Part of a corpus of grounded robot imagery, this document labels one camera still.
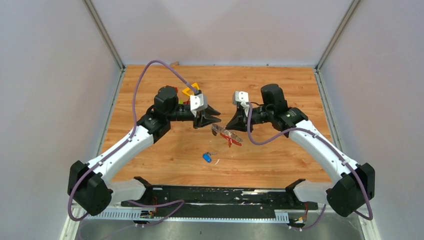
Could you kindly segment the metal keyring holder red handle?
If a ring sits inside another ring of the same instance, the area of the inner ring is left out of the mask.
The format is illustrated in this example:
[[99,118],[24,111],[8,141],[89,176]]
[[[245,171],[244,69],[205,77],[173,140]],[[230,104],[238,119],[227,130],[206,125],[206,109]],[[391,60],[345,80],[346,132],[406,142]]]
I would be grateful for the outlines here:
[[232,145],[236,146],[242,146],[242,138],[238,136],[236,133],[234,133],[231,130],[225,129],[224,127],[213,123],[211,125],[211,132],[214,136],[221,136],[223,137],[228,144],[228,147],[230,148]]

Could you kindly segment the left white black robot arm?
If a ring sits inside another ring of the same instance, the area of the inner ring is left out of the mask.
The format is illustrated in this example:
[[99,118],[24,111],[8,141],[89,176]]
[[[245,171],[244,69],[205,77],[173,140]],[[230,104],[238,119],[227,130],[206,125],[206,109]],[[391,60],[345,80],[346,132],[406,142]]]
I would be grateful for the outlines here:
[[140,206],[149,206],[153,193],[134,178],[112,183],[112,178],[131,159],[161,139],[174,121],[191,121],[193,128],[219,123],[220,112],[208,105],[207,97],[198,92],[190,96],[189,104],[180,104],[172,86],[158,90],[153,104],[135,122],[131,131],[101,155],[83,163],[73,163],[69,171],[68,206],[78,203],[87,215],[96,216],[109,205],[134,200]]

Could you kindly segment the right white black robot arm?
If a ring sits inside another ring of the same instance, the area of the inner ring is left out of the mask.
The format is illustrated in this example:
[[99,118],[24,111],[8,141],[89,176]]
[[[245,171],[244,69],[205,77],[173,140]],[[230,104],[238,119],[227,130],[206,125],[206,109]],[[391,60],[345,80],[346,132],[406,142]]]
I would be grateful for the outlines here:
[[[375,193],[375,169],[369,163],[359,164],[347,156],[320,133],[304,112],[288,106],[278,84],[267,84],[260,93],[263,103],[253,107],[247,92],[234,92],[232,102],[236,112],[226,130],[246,132],[249,141],[257,146],[284,136],[312,156],[331,180],[328,183],[297,180],[286,188],[286,204],[298,209],[305,202],[314,202],[329,205],[342,217],[356,213],[372,220],[370,201]],[[254,140],[253,126],[265,123],[270,123],[278,133],[265,141]]]

